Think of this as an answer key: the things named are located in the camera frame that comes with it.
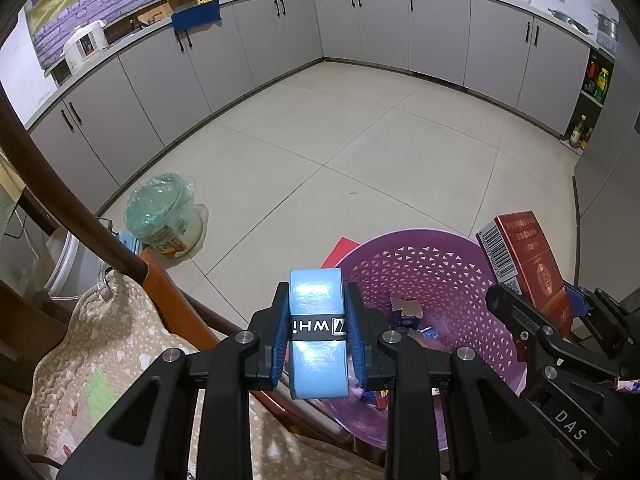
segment cabinet handle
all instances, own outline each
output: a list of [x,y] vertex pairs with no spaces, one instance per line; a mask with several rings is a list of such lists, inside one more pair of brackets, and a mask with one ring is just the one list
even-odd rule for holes
[[82,126],[82,119],[78,115],[78,112],[76,112],[76,109],[74,108],[74,104],[71,101],[69,101],[69,108],[71,108],[71,113],[76,116],[76,121],[78,121],[78,124]]
[[71,122],[69,121],[69,119],[66,117],[65,111],[64,110],[60,110],[60,113],[62,114],[62,117],[64,118],[66,125],[69,127],[69,129],[72,132],[74,132],[75,130],[74,130],[73,126],[71,125]]
[[182,40],[180,39],[180,36],[178,36],[177,32],[174,32],[175,34],[175,39],[178,40],[178,43],[180,44],[180,52],[184,52],[184,46],[182,45]]

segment blue towel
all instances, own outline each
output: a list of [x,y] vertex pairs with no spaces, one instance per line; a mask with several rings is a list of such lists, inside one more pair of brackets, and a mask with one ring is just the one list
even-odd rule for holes
[[347,397],[346,322],[340,269],[292,270],[289,311],[291,396],[294,399]]
[[204,25],[205,23],[220,21],[220,2],[211,0],[206,4],[196,5],[189,9],[181,10],[171,16],[175,32],[188,28]]

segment metal screw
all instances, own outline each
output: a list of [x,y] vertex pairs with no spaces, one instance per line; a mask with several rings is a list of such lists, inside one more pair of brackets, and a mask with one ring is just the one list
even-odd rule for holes
[[546,366],[545,375],[547,379],[549,379],[550,381],[553,381],[556,377],[558,377],[558,371],[552,366]]
[[162,360],[172,363],[180,357],[180,351],[177,348],[167,348],[162,352]]
[[395,330],[387,330],[386,332],[382,333],[382,341],[389,344],[399,343],[401,339],[402,334],[396,332]]
[[253,341],[255,338],[255,334],[250,332],[249,330],[242,330],[242,332],[238,332],[236,334],[236,341],[241,345],[246,345]]
[[461,346],[456,350],[456,355],[463,361],[473,361],[476,357],[476,353],[472,348],[468,346]]

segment white tile floor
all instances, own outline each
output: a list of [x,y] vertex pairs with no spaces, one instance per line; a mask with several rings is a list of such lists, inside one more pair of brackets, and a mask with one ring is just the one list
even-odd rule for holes
[[[573,280],[577,155],[499,107],[443,86],[324,62],[229,110],[140,182],[196,182],[204,243],[166,262],[178,286],[246,326],[289,271],[320,266],[341,236],[432,227],[473,236],[532,209]],[[108,210],[123,228],[125,192]]]

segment gray cabinet door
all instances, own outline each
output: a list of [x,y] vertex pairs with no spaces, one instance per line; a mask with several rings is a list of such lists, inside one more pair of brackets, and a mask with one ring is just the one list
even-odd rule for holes
[[409,67],[409,16],[406,0],[356,0],[362,60]]
[[124,184],[162,150],[162,142],[117,57],[63,99],[118,184]]
[[409,0],[409,70],[462,85],[471,0]]
[[533,39],[516,108],[564,134],[580,94],[590,48],[551,23],[533,19]]
[[278,0],[291,67],[298,68],[322,57],[314,0]]
[[188,33],[187,52],[213,113],[255,88],[231,5],[220,7],[219,22]]
[[589,143],[574,168],[580,215],[587,211],[609,177],[629,136],[638,134],[635,125],[639,110],[640,45],[624,20],[620,20],[618,52],[607,99]]
[[362,61],[357,0],[316,0],[325,57]]
[[508,4],[471,0],[464,86],[515,107],[532,41],[532,22],[531,14]]
[[291,70],[279,0],[241,0],[233,3],[238,30],[257,86]]
[[49,109],[30,135],[62,182],[92,213],[118,189],[62,101]]
[[167,146],[211,115],[191,65],[172,28],[147,36],[119,54],[131,86],[162,143]]

